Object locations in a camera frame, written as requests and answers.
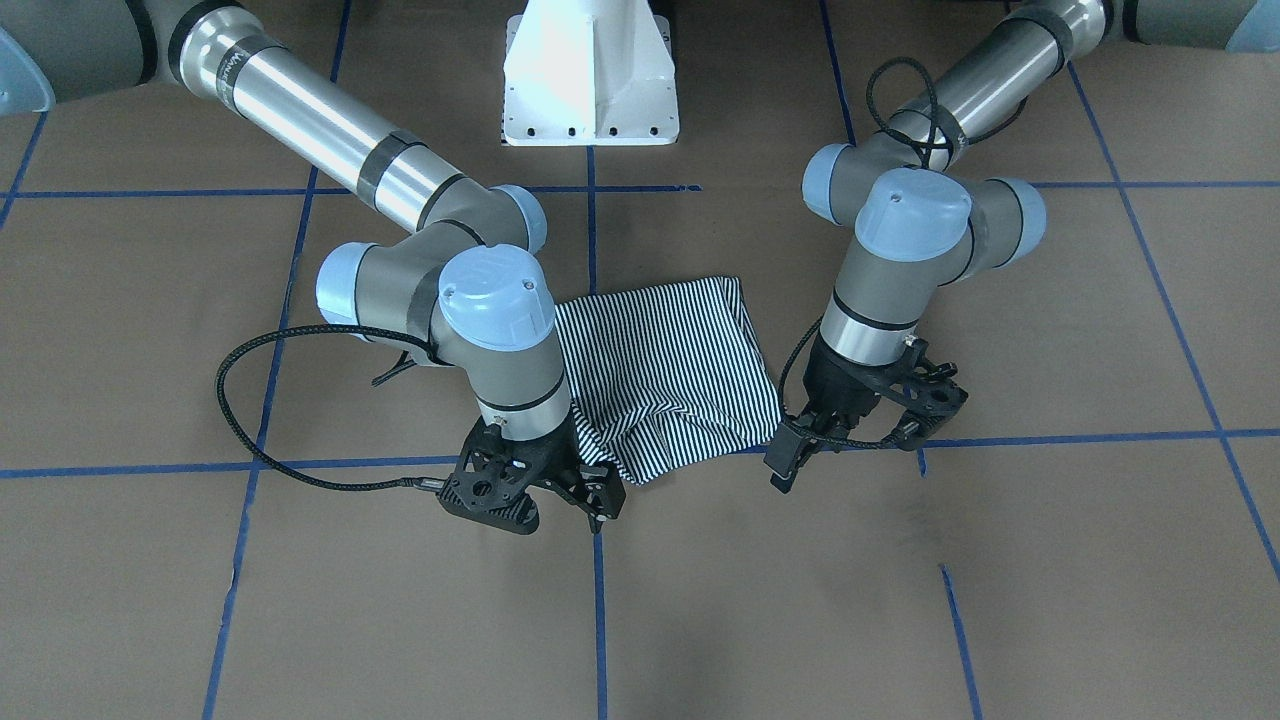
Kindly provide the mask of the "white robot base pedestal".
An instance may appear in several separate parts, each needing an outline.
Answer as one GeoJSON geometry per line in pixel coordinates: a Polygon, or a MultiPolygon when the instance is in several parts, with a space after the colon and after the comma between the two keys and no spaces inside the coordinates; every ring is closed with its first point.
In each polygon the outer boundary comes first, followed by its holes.
{"type": "Polygon", "coordinates": [[[666,146],[681,132],[672,1],[530,1],[506,23],[503,142],[666,146]]]}

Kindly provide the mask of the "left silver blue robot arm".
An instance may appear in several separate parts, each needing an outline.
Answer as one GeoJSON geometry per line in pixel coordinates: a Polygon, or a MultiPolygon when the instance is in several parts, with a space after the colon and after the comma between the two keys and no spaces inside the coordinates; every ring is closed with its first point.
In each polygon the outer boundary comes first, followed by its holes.
{"type": "Polygon", "coordinates": [[[1012,264],[1044,236],[1030,183],[970,182],[952,167],[1006,129],[1028,97],[1111,40],[1220,53],[1277,51],[1275,1],[1024,1],[940,78],[914,58],[867,83],[876,132],[814,154],[803,197],[849,228],[828,306],[806,331],[806,405],[783,414],[765,464],[788,492],[824,448],[920,448],[965,404],[955,366],[925,352],[918,324],[938,287],[1012,264]]]}

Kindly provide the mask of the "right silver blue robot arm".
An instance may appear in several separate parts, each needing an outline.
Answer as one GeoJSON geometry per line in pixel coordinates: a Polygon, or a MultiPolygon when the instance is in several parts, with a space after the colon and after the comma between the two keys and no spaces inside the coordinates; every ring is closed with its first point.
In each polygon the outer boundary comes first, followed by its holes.
{"type": "MultiPolygon", "coordinates": [[[[552,184],[548,277],[584,288],[576,152],[498,143],[520,1],[256,1],[326,78],[485,183],[552,184]]],[[[242,341],[319,319],[338,243],[403,231],[248,122],[170,85],[3,120],[3,548],[218,538],[250,455],[214,398],[242,341]]]]}

